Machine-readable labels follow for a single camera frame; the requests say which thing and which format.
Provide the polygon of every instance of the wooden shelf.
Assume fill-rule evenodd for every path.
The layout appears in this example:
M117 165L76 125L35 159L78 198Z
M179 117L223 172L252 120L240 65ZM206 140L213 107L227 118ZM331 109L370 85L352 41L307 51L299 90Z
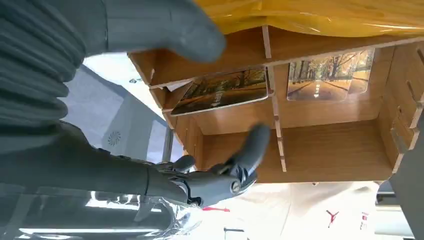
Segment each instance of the wooden shelf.
M271 135L262 164L260 183L383 181L392 174L374 120L285 128L282 131L287 172L282 172L277 137ZM203 138L207 169L227 160L243 143L246 133Z
M129 56L151 88L167 86L178 81L217 72L259 64L278 65L300 58L334 55L365 48L381 48L423 41L413 35L380 35L369 37L334 37L297 33L268 27L270 55L266 57L262 27L226 35L227 47L213 63L198 63L165 50L134 52Z
M289 101L289 65L274 66L274 78L282 128L348 123L377 118L385 92L394 47L375 50L366 92L348 94L343 101Z

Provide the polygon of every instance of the yellow plastic sheet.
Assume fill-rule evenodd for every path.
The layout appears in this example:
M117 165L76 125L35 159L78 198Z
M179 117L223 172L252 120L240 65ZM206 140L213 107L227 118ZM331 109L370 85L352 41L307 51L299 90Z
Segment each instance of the yellow plastic sheet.
M263 25L314 35L424 35L424 0L195 0L224 34Z

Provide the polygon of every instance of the robotic arm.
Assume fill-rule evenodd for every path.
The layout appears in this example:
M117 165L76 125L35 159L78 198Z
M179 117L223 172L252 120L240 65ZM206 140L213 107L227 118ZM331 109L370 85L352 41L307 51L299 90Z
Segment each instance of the robotic arm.
M168 48L200 62L216 60L225 38L191 0L0 0L0 183L25 187L164 197L208 206L241 194L269 129L255 126L242 149L206 172L190 164L125 161L89 145L59 119L84 57Z

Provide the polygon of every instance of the wooden panel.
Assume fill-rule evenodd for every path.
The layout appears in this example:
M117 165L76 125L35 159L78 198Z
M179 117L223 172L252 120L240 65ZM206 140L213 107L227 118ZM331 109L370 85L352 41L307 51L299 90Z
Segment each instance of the wooden panel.
M176 117L174 134L183 146L184 154L195 158L196 167L203 166L203 134L193 117L183 115Z
M128 57L144 83L150 85L155 73L156 50L128 53Z
M418 120L423 112L423 106L417 101L420 101L424 94L420 87L424 83L424 69L416 49L415 44L395 48L387 79L389 94L393 96L396 105L399 107L399 117L402 118L408 128L417 127Z
M283 129L287 172L281 171L276 135L272 134L259 183L383 181L392 168L374 121ZM204 136L204 166L226 161L247 133Z
M391 164L392 172L396 173L405 153L394 139L393 121L386 103L381 107L377 118L377 124L387 158Z
M278 98L282 128L326 125L377 118L385 92L394 47L375 50L366 92L348 94L344 101L289 101L287 84L289 65L274 66L275 94Z
M414 149L420 131L416 127L409 128L407 126L405 118L401 116L400 107L397 105L389 86L387 86L383 97L382 108L385 109L380 111L387 111L387 121L391 122L391 128L393 128L396 134L401 138L405 147L408 150Z
M216 72L230 72L237 68L259 64L283 64L299 58L323 54L347 53L368 47L385 47L422 41L422 37L370 36L332 37L302 34L269 27L272 58L264 54L262 28L256 27L231 33L226 36L227 47L222 56L213 63L197 63L176 55L168 50L156 51L152 87L161 87L171 82Z
M396 57L404 68L403 80L410 88L416 102L424 102L424 43L406 44L396 47Z
M192 114L204 135L247 132L261 122L272 129L274 125L271 98L238 106Z

